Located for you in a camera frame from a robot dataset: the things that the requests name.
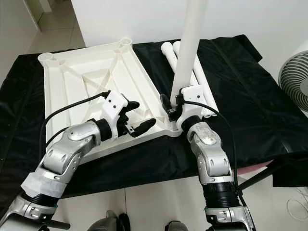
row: tiled floor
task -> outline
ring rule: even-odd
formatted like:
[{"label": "tiled floor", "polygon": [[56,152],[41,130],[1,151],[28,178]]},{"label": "tiled floor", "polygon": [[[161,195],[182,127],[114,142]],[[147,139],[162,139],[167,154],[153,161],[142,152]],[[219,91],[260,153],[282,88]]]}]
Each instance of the tiled floor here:
[{"label": "tiled floor", "polygon": [[71,1],[56,2],[52,13],[45,13],[41,29],[28,53],[62,51],[85,47]]},{"label": "tiled floor", "polygon": [[[43,15],[39,26],[42,32],[28,53],[85,46],[70,1],[58,3],[53,13]],[[308,230],[308,221],[295,221],[286,210],[288,199],[303,198],[295,189],[273,188],[271,180],[269,177],[244,191],[257,230]],[[198,178],[192,177],[63,199],[54,219],[71,223],[73,231],[85,231],[112,209],[117,214],[128,213],[133,231],[163,231],[173,219],[184,222],[190,231],[204,231],[209,227],[204,206]],[[299,205],[291,208],[298,216],[306,215]]]}]

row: white plastic tray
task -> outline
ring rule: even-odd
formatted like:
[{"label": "white plastic tray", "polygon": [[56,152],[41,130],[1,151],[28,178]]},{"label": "white plastic tray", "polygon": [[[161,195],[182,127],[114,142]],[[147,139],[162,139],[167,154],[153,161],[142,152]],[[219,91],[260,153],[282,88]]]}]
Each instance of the white plastic tray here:
[{"label": "white plastic tray", "polygon": [[[38,59],[44,67],[45,114],[102,91],[116,90],[128,100],[138,101],[140,107],[127,113],[129,123],[155,118],[156,124],[143,135],[122,136],[114,142],[105,141],[88,153],[81,164],[129,148],[133,145],[180,132],[170,123],[160,103],[157,89],[144,70],[128,38],[116,43],[62,53],[43,53]],[[46,139],[60,129],[80,124],[91,118],[101,119],[103,97],[84,103],[56,115],[47,124]]]}]

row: black cloth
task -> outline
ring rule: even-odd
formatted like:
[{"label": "black cloth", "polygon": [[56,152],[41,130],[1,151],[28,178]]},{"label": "black cloth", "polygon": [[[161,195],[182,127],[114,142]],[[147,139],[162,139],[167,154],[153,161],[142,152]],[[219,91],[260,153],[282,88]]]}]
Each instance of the black cloth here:
[{"label": "black cloth", "polygon": [[[158,91],[170,95],[174,73],[160,51],[162,43],[135,44],[133,49]],[[38,164],[44,83],[37,56],[20,55],[0,89],[0,209],[11,203]],[[246,36],[203,39],[198,56],[217,106],[234,131],[239,167],[306,155],[307,118],[258,64],[262,57]],[[226,125],[217,117],[206,121],[221,136],[233,164]],[[293,164],[292,173],[288,169],[281,170],[289,174],[287,180],[274,174],[276,186],[308,185],[304,167]],[[81,165],[64,197],[195,175],[196,160],[185,136],[163,136]]]}]

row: wire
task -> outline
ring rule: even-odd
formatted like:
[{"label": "wire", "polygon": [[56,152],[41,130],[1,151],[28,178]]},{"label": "wire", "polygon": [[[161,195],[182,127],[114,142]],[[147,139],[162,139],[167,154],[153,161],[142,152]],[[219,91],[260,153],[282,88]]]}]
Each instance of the wire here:
[{"label": "wire", "polygon": [[196,105],[196,106],[200,106],[200,107],[204,107],[212,112],[214,112],[218,117],[220,117],[221,119],[223,119],[225,121],[225,123],[227,124],[227,127],[230,131],[230,135],[231,135],[231,142],[232,142],[232,151],[233,151],[233,158],[234,158],[234,166],[233,166],[233,171],[234,171],[234,185],[235,185],[235,189],[237,190],[237,192],[239,193],[239,198],[242,202],[243,206],[247,206],[246,202],[241,194],[241,192],[239,192],[238,189],[238,180],[237,180],[237,160],[236,160],[236,148],[235,148],[235,141],[234,141],[234,135],[233,135],[233,131],[232,128],[229,124],[229,122],[227,121],[227,119],[218,111],[216,111],[214,108],[211,108],[203,103],[198,103],[198,102],[193,102],[193,101],[183,101],[183,103],[186,104],[192,104],[192,105]]},{"label": "wire", "polygon": [[54,134],[54,135],[47,141],[46,147],[48,147],[48,145],[50,144],[50,142],[51,142],[54,138],[56,138],[61,132],[64,132],[67,128],[69,128],[69,127],[63,128],[63,129],[61,129],[60,131],[58,131],[56,134]]},{"label": "wire", "polygon": [[[296,188],[296,191],[298,191],[298,192],[303,196],[303,198],[305,199],[305,201],[306,201],[306,203],[307,203],[307,205],[308,205],[308,200],[307,200],[307,198],[306,198],[306,197],[308,197],[308,194],[305,193],[305,192],[303,192],[303,191],[301,191],[298,187]],[[300,204],[300,205],[304,208],[304,210],[305,210],[306,213],[307,213],[307,216],[306,216],[305,218],[298,218],[298,217],[294,216],[294,215],[291,213],[290,208],[289,208],[289,204],[290,204],[290,202],[292,202],[292,201],[294,201],[294,202]],[[295,200],[295,199],[289,199],[289,200],[287,201],[287,204],[286,204],[286,205],[287,205],[287,211],[288,211],[289,215],[290,215],[293,219],[298,220],[298,221],[306,221],[306,220],[308,220],[308,207],[305,206],[302,202],[300,202],[300,201],[298,201],[298,200]]]},{"label": "wire", "polygon": [[43,150],[44,150],[44,152],[45,152],[45,150],[46,150],[46,146],[45,146],[46,144],[45,144],[45,142],[44,142],[45,137],[46,137],[46,125],[47,125],[48,121],[49,121],[52,117],[54,117],[56,114],[58,114],[58,113],[60,113],[60,112],[63,112],[63,111],[65,111],[65,110],[67,110],[67,109],[70,109],[70,108],[72,108],[72,107],[75,107],[75,106],[77,106],[77,105],[79,105],[79,104],[86,103],[86,102],[89,102],[89,101],[91,101],[91,100],[94,100],[94,99],[96,99],[96,98],[98,98],[98,97],[100,97],[100,96],[107,97],[108,94],[109,94],[109,91],[102,92],[102,93],[99,93],[99,94],[94,95],[94,96],[92,96],[92,97],[89,97],[89,98],[87,98],[87,99],[84,99],[84,100],[78,101],[78,102],[76,102],[76,103],[70,104],[70,105],[68,105],[68,106],[65,106],[65,107],[63,107],[63,108],[61,108],[61,109],[59,109],[59,110],[57,110],[57,111],[51,113],[51,114],[44,120],[42,126],[40,127],[40,131],[39,131],[39,141],[38,141],[38,143],[39,143],[39,144],[38,144],[38,148],[39,148],[39,149],[38,149],[38,155],[39,155],[39,156],[38,156],[38,160],[40,161],[40,160],[42,159],[42,157],[43,157],[43,155],[44,155]]}]

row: white tube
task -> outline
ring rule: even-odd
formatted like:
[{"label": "white tube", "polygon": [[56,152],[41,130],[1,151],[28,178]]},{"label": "white tube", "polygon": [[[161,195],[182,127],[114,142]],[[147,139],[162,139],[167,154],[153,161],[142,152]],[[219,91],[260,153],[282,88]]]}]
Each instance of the white tube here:
[{"label": "white tube", "polygon": [[186,18],[182,35],[182,45],[178,65],[174,74],[171,91],[171,105],[176,105],[176,95],[181,88],[187,87],[193,71],[193,62],[200,39],[200,27],[205,14],[207,0],[187,0]]},{"label": "white tube", "polygon": [[[173,43],[173,50],[176,55],[178,55],[180,51],[180,44],[181,44],[180,41],[176,41]],[[198,55],[196,55],[196,58],[193,63],[193,71],[195,73],[195,77],[197,78],[198,83],[203,86],[203,93],[204,93],[204,97],[207,102],[207,105],[214,108],[216,111],[219,111],[217,108],[216,102],[214,100],[211,88],[207,82],[204,71],[202,69]]]},{"label": "white tube", "polygon": [[[172,44],[170,42],[164,42],[162,44],[162,46],[160,47],[160,50],[162,51],[162,53],[164,54],[164,56],[167,58],[173,72],[175,72],[176,68],[177,68],[177,62],[178,62],[178,59],[177,57],[175,56],[175,53],[173,51],[173,47],[172,47]],[[196,76],[194,76],[194,73],[192,72],[191,74],[191,79],[190,79],[190,83],[189,83],[190,86],[192,85],[199,85],[197,79],[196,79]],[[209,118],[210,116],[214,115],[213,112],[211,112],[210,110],[206,109],[206,108],[203,108],[202,109],[202,116],[204,118]]]},{"label": "white tube", "polygon": [[[173,72],[175,72],[176,68],[177,68],[177,63],[178,63],[178,59],[175,56],[175,53],[173,51],[173,47],[172,44],[170,42],[164,42],[162,44],[162,46],[160,47],[162,53],[164,54],[164,56],[167,58]],[[199,85],[196,76],[194,76],[193,72],[191,74],[191,79],[189,81],[189,85]]]}]

